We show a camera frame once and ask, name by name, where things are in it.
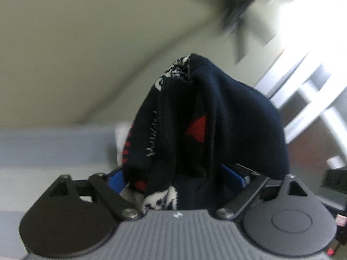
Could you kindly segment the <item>aluminium window frame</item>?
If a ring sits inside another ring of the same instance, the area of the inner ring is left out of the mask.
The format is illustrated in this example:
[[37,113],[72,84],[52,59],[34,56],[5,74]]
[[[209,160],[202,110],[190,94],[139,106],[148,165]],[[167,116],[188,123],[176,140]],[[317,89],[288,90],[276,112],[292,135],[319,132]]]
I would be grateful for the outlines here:
[[302,134],[317,118],[321,118],[340,150],[346,155],[346,121],[333,102],[346,89],[346,77],[332,74],[321,88],[309,79],[321,66],[320,57],[305,50],[285,49],[271,64],[255,89],[280,109],[295,93],[306,106],[284,128],[289,144]]

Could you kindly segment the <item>striped blue bed sheet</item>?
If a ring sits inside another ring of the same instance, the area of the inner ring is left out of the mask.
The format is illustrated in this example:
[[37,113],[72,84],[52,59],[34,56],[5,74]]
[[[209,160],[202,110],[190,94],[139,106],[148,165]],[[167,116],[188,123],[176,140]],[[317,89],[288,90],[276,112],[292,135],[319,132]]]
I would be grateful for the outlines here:
[[1,259],[26,255],[19,221],[59,175],[117,168],[115,125],[1,130]]

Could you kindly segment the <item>navy red reindeer sweater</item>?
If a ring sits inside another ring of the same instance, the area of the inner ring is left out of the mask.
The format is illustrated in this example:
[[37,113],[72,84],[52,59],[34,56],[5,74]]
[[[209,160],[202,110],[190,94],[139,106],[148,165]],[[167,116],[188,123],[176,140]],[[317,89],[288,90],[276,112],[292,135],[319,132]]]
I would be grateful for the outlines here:
[[274,180],[289,173],[277,109],[197,54],[176,60],[153,84],[122,164],[143,213],[219,209],[236,194],[227,171],[235,164]]

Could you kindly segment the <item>white crumpled garment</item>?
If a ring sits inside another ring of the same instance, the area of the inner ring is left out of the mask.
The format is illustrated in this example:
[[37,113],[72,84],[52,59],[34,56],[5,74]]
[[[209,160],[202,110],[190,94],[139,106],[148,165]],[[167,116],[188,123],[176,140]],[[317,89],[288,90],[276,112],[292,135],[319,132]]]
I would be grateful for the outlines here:
[[116,144],[116,160],[117,166],[122,165],[122,152],[125,146],[125,142],[128,137],[128,133],[131,129],[131,122],[118,122],[115,125],[115,144]]

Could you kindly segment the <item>black tape cross on wall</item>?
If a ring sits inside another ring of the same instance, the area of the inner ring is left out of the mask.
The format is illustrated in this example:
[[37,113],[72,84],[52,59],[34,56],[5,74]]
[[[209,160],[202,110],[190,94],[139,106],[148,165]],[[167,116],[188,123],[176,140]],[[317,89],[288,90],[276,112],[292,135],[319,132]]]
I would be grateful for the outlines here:
[[247,54],[246,33],[252,32],[264,45],[275,37],[275,32],[248,9],[256,0],[203,0],[222,15],[222,29],[236,36],[236,55],[240,62]]

